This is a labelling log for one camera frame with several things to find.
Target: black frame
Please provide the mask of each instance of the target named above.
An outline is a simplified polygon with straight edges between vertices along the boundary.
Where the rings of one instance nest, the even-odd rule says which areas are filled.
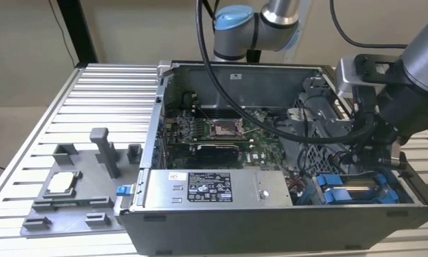
[[[80,0],[57,0],[57,4],[64,17],[79,62],[97,63],[99,59],[93,48]]]

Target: open computer chassis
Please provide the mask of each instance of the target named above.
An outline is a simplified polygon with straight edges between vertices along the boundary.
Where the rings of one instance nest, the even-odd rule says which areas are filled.
[[[348,133],[351,103],[336,95],[330,67],[213,69],[231,97],[268,125],[307,137]],[[300,144],[258,128],[227,105],[201,63],[160,62],[157,70],[143,151],[116,151],[107,132],[91,135],[103,138],[100,154],[80,153],[81,162],[72,156],[61,198],[51,198],[47,181],[24,235],[127,229],[144,255],[360,250],[428,220],[428,187],[412,169],[400,176],[359,167],[343,159],[348,146]],[[59,150],[73,153],[71,146]],[[95,186],[83,183],[76,167],[89,176],[111,151],[125,156],[115,157],[123,176],[104,172],[89,177]],[[52,176],[61,170],[56,164]],[[75,189],[81,201],[69,196]]]

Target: metal bracket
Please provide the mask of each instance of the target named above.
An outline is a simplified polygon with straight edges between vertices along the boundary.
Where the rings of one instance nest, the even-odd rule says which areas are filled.
[[[160,61],[157,65],[157,75],[160,78],[172,72],[172,61]]]

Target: blue tab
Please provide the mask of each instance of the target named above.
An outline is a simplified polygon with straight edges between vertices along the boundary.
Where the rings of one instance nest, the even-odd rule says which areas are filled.
[[[318,182],[319,182],[319,185],[320,185],[320,186],[323,186],[323,185],[327,184],[326,179],[323,178],[322,175],[316,176],[316,179],[318,179]]]
[[[352,200],[350,192],[343,188],[330,189],[323,195],[327,203]]]
[[[340,175],[336,174],[320,174],[318,176],[318,182],[320,186],[342,186],[343,181]]]
[[[116,196],[128,196],[131,195],[131,185],[117,186]]]
[[[384,177],[383,174],[378,174],[376,178],[378,178],[378,183],[379,183],[380,185],[387,184],[387,179],[386,179],[386,177]]]
[[[387,195],[383,198],[378,199],[380,203],[399,203],[399,195],[396,194],[395,190],[388,188]]]
[[[244,24],[254,16],[254,8],[248,5],[230,5],[216,13],[215,28],[224,31]]]

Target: blue latch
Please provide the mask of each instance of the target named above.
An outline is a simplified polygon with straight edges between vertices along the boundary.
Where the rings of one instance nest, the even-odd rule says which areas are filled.
[[[132,195],[132,185],[117,186],[116,196],[128,196]]]

